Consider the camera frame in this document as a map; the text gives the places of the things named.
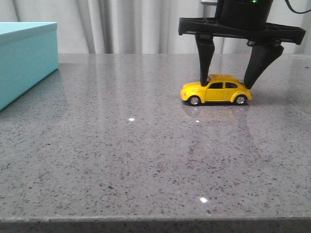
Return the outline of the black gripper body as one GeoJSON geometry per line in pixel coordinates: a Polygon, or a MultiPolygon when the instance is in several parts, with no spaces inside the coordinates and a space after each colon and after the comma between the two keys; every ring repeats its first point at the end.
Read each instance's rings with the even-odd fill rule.
{"type": "Polygon", "coordinates": [[[246,39],[249,46],[278,46],[282,42],[300,45],[306,33],[304,29],[267,22],[272,3],[271,0],[219,0],[215,17],[182,17],[178,33],[199,35],[203,39],[246,39]]]}

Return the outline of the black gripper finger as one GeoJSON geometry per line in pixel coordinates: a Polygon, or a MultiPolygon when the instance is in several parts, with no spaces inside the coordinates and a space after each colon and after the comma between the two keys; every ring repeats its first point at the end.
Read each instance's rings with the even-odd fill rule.
{"type": "Polygon", "coordinates": [[[201,86],[206,86],[209,66],[215,51],[213,36],[197,34],[195,40],[200,61],[200,83],[201,86]]]}
{"type": "Polygon", "coordinates": [[[254,46],[244,75],[244,85],[252,88],[264,70],[282,55],[284,47],[280,44],[260,44],[254,46]]]}

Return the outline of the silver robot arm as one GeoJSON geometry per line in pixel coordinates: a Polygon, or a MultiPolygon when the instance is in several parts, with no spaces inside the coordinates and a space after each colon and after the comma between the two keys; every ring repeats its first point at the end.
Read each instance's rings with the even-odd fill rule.
{"type": "Polygon", "coordinates": [[[248,89],[284,51],[283,42],[300,45],[306,31],[299,27],[268,23],[271,0],[204,0],[216,6],[214,17],[180,18],[179,35],[195,36],[200,60],[200,84],[207,85],[214,55],[214,37],[246,39],[252,48],[243,83],[248,89]]]}

